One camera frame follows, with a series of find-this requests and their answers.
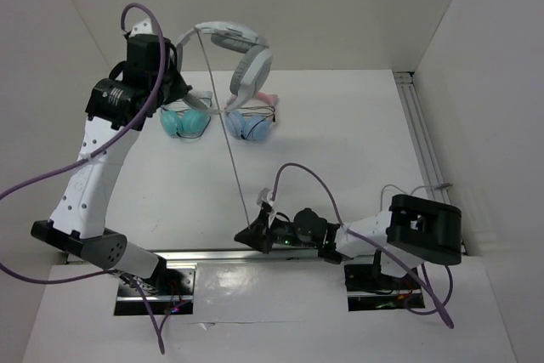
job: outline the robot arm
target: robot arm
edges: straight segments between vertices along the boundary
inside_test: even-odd
[[[90,157],[92,151],[121,132],[149,98],[158,75],[160,49],[158,36],[150,34],[150,29],[143,30],[148,25],[150,28],[150,21],[144,20],[133,27],[132,35],[127,37],[127,60],[117,65],[109,78],[94,86],[86,109],[88,119],[79,159]],[[117,81],[121,72],[122,80]],[[170,60],[157,100],[147,116],[152,116],[163,104],[182,99],[189,90],[175,61]],[[143,126],[144,121],[78,168],[50,218],[36,221],[31,234],[101,269],[135,275],[148,292],[169,293],[168,283],[181,281],[179,272],[168,269],[164,258],[105,227],[105,215],[117,177]]]
[[[441,265],[461,262],[461,211],[450,205],[397,195],[389,210],[341,226],[329,223],[310,208],[298,212],[291,222],[278,218],[269,201],[261,200],[260,204],[257,219],[238,233],[235,241],[263,253],[269,253],[274,244],[316,248],[320,258],[340,264],[376,251],[351,231],[386,247],[410,268],[425,261]],[[385,275],[406,274],[385,254],[381,254],[380,265]]]

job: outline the headphone headband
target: headphone headband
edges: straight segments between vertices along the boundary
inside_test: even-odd
[[[230,101],[225,110],[233,111],[240,108],[249,99],[255,97],[266,81],[272,64],[272,53],[266,39],[249,27],[238,23],[229,21],[200,23],[181,36],[176,44],[179,71],[181,71],[184,46],[196,33],[199,36],[200,33],[211,34],[212,43],[221,48],[244,54],[230,80],[230,92],[235,96],[235,99]],[[189,94],[185,96],[184,101],[191,108],[209,115],[220,112],[218,108],[212,109],[204,106],[200,100]]]
[[[257,93],[253,99],[258,99],[261,102],[264,102],[266,105],[275,107],[278,104],[278,101],[280,100],[278,98],[277,94],[265,94],[265,93]],[[231,95],[229,100],[227,101],[227,104],[225,108],[229,105],[231,105],[233,102],[235,102],[236,96]]]
[[[189,40],[196,34],[197,30],[202,34],[218,34],[233,40],[241,40],[254,46],[268,47],[266,38],[259,36],[259,34],[250,27],[232,21],[206,21],[191,27],[189,31],[178,38],[176,43],[176,50],[178,51],[179,56],[178,71],[181,71],[181,56],[184,52],[183,47],[187,45]]]

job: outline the pink headphones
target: pink headphones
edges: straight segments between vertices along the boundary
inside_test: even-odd
[[[236,99],[230,97],[226,106]],[[261,141],[266,139],[272,123],[275,122],[275,106],[278,104],[276,94],[257,93],[253,99],[257,99],[266,105],[243,107],[227,113],[225,126],[232,136],[238,139]]]

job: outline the black cable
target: black cable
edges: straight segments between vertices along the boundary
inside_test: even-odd
[[[394,292],[394,289],[392,289],[389,292],[382,292],[382,291],[374,291],[372,289],[361,288],[359,286],[351,286],[351,285],[349,286],[349,289],[351,289],[352,291],[348,291],[348,293],[354,292],[354,291],[361,291],[361,292],[371,293],[373,295],[391,295]]]
[[[181,138],[181,139],[199,139],[202,137],[202,135],[206,132],[206,129],[207,127],[210,125],[210,122],[212,121],[212,118],[209,117],[208,120],[207,120],[207,124],[206,126],[204,127],[204,129],[202,129],[202,132],[200,132],[198,135],[196,136],[182,136],[180,135],[179,133],[177,133],[177,135]]]
[[[246,112],[246,111],[268,111],[269,114],[266,114],[266,115],[271,115],[271,114],[275,114],[275,107],[272,106],[272,105],[261,105],[261,106],[244,106],[242,108],[238,108],[238,111],[242,114],[242,115],[253,115],[253,114],[250,114],[249,112]]]
[[[246,139],[247,139],[247,137],[249,137],[249,135],[252,134],[253,130],[257,127],[257,125],[258,125],[259,123],[262,123],[262,122],[268,120],[270,117],[271,117],[271,116],[266,116],[266,117],[264,117],[263,119],[261,119],[259,122],[257,122],[255,125],[253,125],[253,128],[251,128],[251,129],[249,130],[249,132],[247,133]]]
[[[173,51],[173,66],[177,67],[178,66],[178,50],[172,43],[169,43],[168,47]]]
[[[291,219],[284,213],[281,213],[281,212],[276,212],[275,214],[276,216],[281,216],[282,218],[284,218],[285,220],[287,220],[289,223],[291,223]]]

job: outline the purple cable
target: purple cable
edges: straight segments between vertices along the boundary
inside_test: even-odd
[[[417,282],[421,288],[423,288],[429,295],[429,297],[431,297],[431,299],[433,300],[434,302],[434,306],[436,307],[439,315],[440,315],[440,318],[442,318],[442,321],[445,323],[446,326],[448,326],[450,329],[453,329],[454,325],[453,325],[453,320],[451,319],[450,317],[450,314],[448,314],[448,311],[445,309],[445,306],[443,303],[440,302],[440,300],[438,299],[438,297],[434,294],[433,292],[433,289],[431,288],[431,286],[427,285],[425,282],[422,281],[422,279],[414,272],[411,270],[411,268],[406,265],[405,263],[403,263],[400,258],[398,258],[396,255],[394,255],[392,252],[390,252],[387,248],[385,248],[384,246],[378,244],[377,242],[375,242],[374,240],[372,240],[371,238],[368,238],[368,237],[365,237],[364,235],[361,235],[359,233],[356,233],[355,231],[352,231],[350,229],[347,229],[347,232],[348,234],[352,235],[353,237],[357,237],[359,238],[360,240],[362,241],[365,241],[367,243],[369,243],[371,246],[377,248],[378,250],[380,250],[381,252],[383,252],[385,255],[387,255],[388,257],[390,257],[395,263],[397,263],[404,271],[406,271],[406,273],[415,281]]]
[[[155,329],[156,338],[159,342],[159,349],[161,350],[161,354],[165,353],[164,350],[164,342],[162,341],[162,335],[161,330],[159,329],[159,326],[156,324],[155,316],[153,315],[153,310],[151,310],[150,302],[147,300],[147,297],[145,296],[144,290],[140,287],[139,283],[129,274],[124,274],[130,281],[131,285],[136,288],[136,290],[139,293],[139,296],[142,297],[142,301],[144,301],[145,310],[147,311],[147,315],[150,316],[151,323],[153,324],[153,328]]]
[[[190,301],[180,301],[176,303],[171,309],[179,308],[181,305],[185,305]],[[172,313],[168,311],[166,314],[164,314],[164,317],[162,318],[161,325],[159,326],[159,333],[162,335],[162,328],[164,327],[164,324],[167,323],[168,316],[170,316]]]
[[[338,205],[336,201],[334,200],[334,197],[332,196],[331,190],[327,187],[325,182],[315,173],[314,171],[310,170],[309,168],[305,167],[304,165],[301,165],[299,163],[289,162],[280,167],[278,170],[278,173],[275,175],[275,182],[274,182],[274,189],[272,190],[272,200],[275,200],[277,190],[278,190],[278,184],[280,183],[280,175],[281,172],[283,172],[283,169],[286,167],[300,167],[301,169],[305,170],[306,172],[310,173],[314,178],[320,182],[321,186],[325,189],[327,195],[329,195],[329,198],[331,199],[332,207],[334,208],[334,213],[337,216],[338,223],[340,225],[344,225],[342,218],[340,217],[340,212],[338,211]],[[451,319],[450,315],[448,314],[448,311],[445,309],[445,305],[440,302],[440,300],[437,298],[437,296],[433,292],[433,288],[430,286],[430,284],[426,284],[422,281],[422,279],[417,276],[417,274],[414,273],[414,271],[411,270],[411,268],[402,262],[397,256],[395,256],[393,253],[391,253],[387,248],[383,247],[379,243],[375,242],[371,238],[365,237],[359,233],[356,233],[355,231],[352,231],[350,229],[347,229],[348,234],[352,235],[353,237],[359,238],[362,241],[367,242],[371,246],[375,247],[379,251],[383,252],[385,255],[387,255],[389,258],[391,258],[395,263],[397,263],[406,273],[415,281],[417,282],[421,288],[423,288],[425,291],[427,291],[428,295],[431,297],[431,299],[434,302],[434,306],[436,307],[436,312],[439,313],[440,317],[442,318],[442,321],[445,323],[446,326],[448,326],[450,329],[453,329],[453,320]],[[428,278],[426,275],[426,269],[423,270],[423,274],[425,274],[426,279]]]
[[[164,36],[162,35],[161,27],[159,26],[159,22],[156,20],[156,17],[153,15],[153,13],[151,13],[151,11],[148,8],[146,8],[144,5],[139,4],[139,3],[130,3],[125,7],[125,9],[122,11],[122,14],[121,14],[121,29],[123,31],[125,31],[125,18],[127,16],[127,13],[128,13],[128,11],[130,9],[134,9],[134,8],[143,10],[150,17],[151,22],[153,24],[153,27],[156,29],[157,36],[159,37],[159,46],[160,46],[160,50],[161,50],[161,59],[160,59],[160,63],[159,63],[159,73],[158,73],[157,79],[155,81],[155,85],[153,86],[153,89],[151,90],[150,96],[145,101],[144,106],[142,106],[142,108],[141,108],[141,110],[139,110],[138,114],[136,114],[136,116],[133,118],[133,120],[131,122],[129,122],[127,124],[127,126],[124,127],[121,131],[119,131],[119,133],[116,134],[116,136],[114,136],[113,138],[108,140],[105,144],[100,146],[98,149],[94,150],[91,153],[91,157],[95,157],[95,156],[99,155],[100,153],[102,153],[103,151],[107,150],[110,146],[115,144],[115,142],[117,142],[117,140],[122,138],[130,129],[132,129],[135,125],[138,125],[144,119],[144,116],[146,115],[147,111],[151,107],[151,104],[153,104],[154,99],[156,98],[157,94],[159,93],[159,89],[161,88],[162,78],[164,76],[164,70],[165,70],[165,67],[166,67],[166,64],[167,64],[166,45],[164,43]],[[30,186],[31,184],[35,184],[37,182],[41,182],[42,180],[52,178],[53,176],[58,176],[59,174],[70,172],[71,170],[74,170],[74,169],[84,165],[87,162],[88,162],[88,159],[80,159],[79,161],[74,162],[71,165],[62,167],[62,168],[57,169],[57,170],[53,170],[51,172],[44,173],[44,174],[42,174],[40,176],[36,176],[35,178],[28,179],[25,182],[16,184],[15,186],[13,186],[13,187],[5,190],[4,192],[0,193],[0,201],[2,199],[4,199],[5,197],[11,195],[15,191],[19,190],[19,189],[22,189],[22,188],[24,188],[26,186]],[[36,280],[36,279],[33,279],[33,278],[28,278],[28,277],[25,277],[23,275],[17,274],[16,272],[12,271],[11,269],[6,267],[2,263],[0,263],[0,270],[2,272],[4,272],[5,274],[8,274],[8,275],[10,275],[10,276],[12,276],[12,277],[14,277],[14,278],[16,278],[18,280],[21,280],[21,281],[24,281],[24,282],[29,282],[31,284],[40,284],[40,285],[64,284],[66,282],[79,281],[79,280],[83,280],[83,279],[86,279],[86,278],[91,278],[91,277],[97,276],[97,275],[110,274],[110,271],[100,271],[100,272],[94,272],[92,274],[87,274],[87,275],[74,276],[72,278],[66,278],[64,280],[47,281],[47,280]]]
[[[334,208],[334,213],[337,216],[338,223],[340,223],[340,225],[343,225],[343,221],[340,218],[340,212],[338,211],[337,202],[336,202],[336,200],[334,200],[334,196],[332,195],[331,190],[328,188],[328,186],[325,184],[325,182],[323,180],[321,180],[321,178],[317,175],[316,172],[311,170],[309,167],[305,167],[304,165],[301,165],[299,163],[288,162],[288,163],[286,163],[286,164],[284,164],[284,165],[282,165],[280,167],[280,169],[278,170],[278,173],[275,175],[274,189],[272,190],[272,200],[275,200],[275,197],[276,197],[276,195],[278,193],[278,184],[280,183],[281,172],[283,172],[283,169],[285,169],[286,167],[290,167],[290,166],[300,167],[302,170],[305,170],[306,172],[308,172],[309,174],[314,176],[314,178],[318,182],[320,182],[321,186],[323,186],[323,189],[325,189],[327,195],[329,195],[329,199],[331,200],[332,208]]]
[[[451,295],[453,294],[453,275],[451,274],[450,267],[448,267],[447,265],[445,265],[445,270],[448,273],[448,280],[449,280],[450,284],[449,284],[448,294],[446,295],[445,300],[442,303],[444,306],[446,306],[450,302]],[[429,288],[432,288],[431,281],[428,279],[427,268],[425,267],[425,264],[422,265],[422,271],[423,271],[423,277],[425,278],[425,282],[427,283]],[[410,306],[408,306],[408,303],[410,302],[410,300],[413,297],[416,297],[416,296],[417,295],[414,294],[414,295],[412,295],[411,297],[409,297],[409,298],[407,298],[405,300],[405,308],[408,309],[408,311],[410,311],[412,314],[420,315],[420,316],[427,316],[427,315],[436,314],[439,311],[436,308],[433,309],[433,310],[423,310],[423,311],[412,309]]]

